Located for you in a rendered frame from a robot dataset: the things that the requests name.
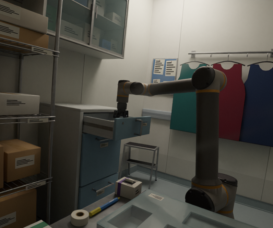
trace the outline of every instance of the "clothes hanger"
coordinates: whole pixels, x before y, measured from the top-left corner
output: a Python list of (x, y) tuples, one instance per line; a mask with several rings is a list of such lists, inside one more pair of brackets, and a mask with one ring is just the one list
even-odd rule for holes
[[(199, 61), (190, 61), (190, 62), (199, 62)], [(182, 64), (180, 64), (180, 66), (182, 66), (183, 64), (187, 64), (187, 63), (190, 63), (190, 62), (185, 62), (185, 63), (182, 63)], [(209, 64), (207, 64), (207, 63), (204, 63), (204, 62), (199, 62), (199, 63), (202, 63), (202, 64), (206, 64), (207, 66), (209, 66)]]
[(267, 53), (266, 61), (255, 62), (255, 63), (252, 63), (252, 64), (250, 64), (250, 65), (259, 64), (259, 63), (262, 63), (262, 62), (270, 62), (270, 63), (273, 63), (272, 61), (267, 61), (268, 57), (269, 57), (269, 54)]
[(227, 60), (226, 60), (226, 61), (221, 61), (221, 62), (213, 63), (212, 65), (214, 65), (214, 64), (218, 64), (218, 63), (222, 63), (222, 62), (234, 62), (234, 63), (237, 63), (237, 64), (242, 64), (242, 63), (240, 63), (240, 62), (235, 62), (235, 61), (231, 61), (231, 60), (229, 60), (229, 54), (228, 54), (228, 57), (227, 57)]

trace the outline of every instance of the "robotic arm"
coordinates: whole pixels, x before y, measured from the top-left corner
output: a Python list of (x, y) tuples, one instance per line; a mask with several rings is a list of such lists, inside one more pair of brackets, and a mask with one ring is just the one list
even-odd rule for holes
[(219, 93), (225, 88), (226, 82), (224, 73), (211, 67), (200, 67), (191, 79), (171, 82), (145, 84), (121, 80), (118, 83), (118, 104), (114, 118), (128, 117), (126, 109), (130, 94), (154, 96), (196, 92), (196, 168), (185, 201), (234, 218), (237, 180), (218, 173)]

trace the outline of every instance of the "step stool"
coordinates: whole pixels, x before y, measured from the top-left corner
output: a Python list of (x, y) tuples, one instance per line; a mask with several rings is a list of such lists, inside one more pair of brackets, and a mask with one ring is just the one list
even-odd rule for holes
[[(128, 160), (125, 161), (125, 148), (129, 147), (129, 158)], [(153, 156), (152, 156), (152, 163), (150, 162), (145, 162), (145, 161), (139, 161), (139, 160), (134, 160), (131, 159), (131, 148), (139, 148), (139, 149), (144, 149), (144, 150), (151, 150), (153, 151)], [(157, 155), (156, 155), (156, 164), (154, 164), (154, 157), (155, 157), (155, 152), (157, 151)], [(159, 147), (157, 146), (150, 146), (150, 145), (145, 145), (145, 144), (140, 144), (140, 143), (135, 143), (135, 142), (129, 142), (124, 144), (124, 150), (123, 150), (123, 156), (122, 156), (122, 163), (121, 163), (121, 170), (120, 170), (120, 178), (122, 178), (122, 170), (123, 170), (123, 164), (124, 162), (128, 163), (128, 174), (130, 174), (130, 164), (135, 164), (138, 166), (143, 166), (143, 167), (147, 167), (147, 168), (151, 168), (150, 171), (150, 179), (149, 179), (149, 187), (148, 189), (150, 189), (150, 185), (151, 185), (151, 178), (152, 178), (152, 171), (155, 168), (155, 180), (157, 180), (157, 173), (158, 173), (158, 160), (159, 160)]]

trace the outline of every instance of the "wire shelf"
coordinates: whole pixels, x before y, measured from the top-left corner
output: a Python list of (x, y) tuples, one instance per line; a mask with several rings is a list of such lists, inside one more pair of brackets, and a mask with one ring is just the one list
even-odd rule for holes
[[(0, 124), (23, 124), (23, 123), (46, 123), (55, 122), (55, 116), (49, 116), (46, 114), (34, 114), (34, 115), (7, 115), (0, 116)], [(7, 120), (17, 120), (18, 122), (8, 122)]]
[(0, 198), (17, 192), (27, 191), (51, 182), (52, 177), (48, 178), (43, 172), (16, 181), (4, 182), (3, 188), (0, 189)]
[(54, 54), (59, 52), (0, 37), (0, 53), (4, 53), (6, 55), (20, 55), (20, 56), (21, 55), (23, 56), (32, 56), (32, 55), (55, 56)]

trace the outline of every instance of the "yellow marker cap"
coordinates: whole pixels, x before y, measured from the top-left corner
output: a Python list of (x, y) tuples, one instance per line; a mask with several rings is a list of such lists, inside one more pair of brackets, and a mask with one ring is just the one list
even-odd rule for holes
[(101, 208), (98, 207), (98, 208), (96, 208), (96, 209), (90, 211), (90, 212), (89, 212), (89, 216), (92, 217), (92, 216), (94, 216), (95, 214), (99, 213), (100, 211), (101, 211)]

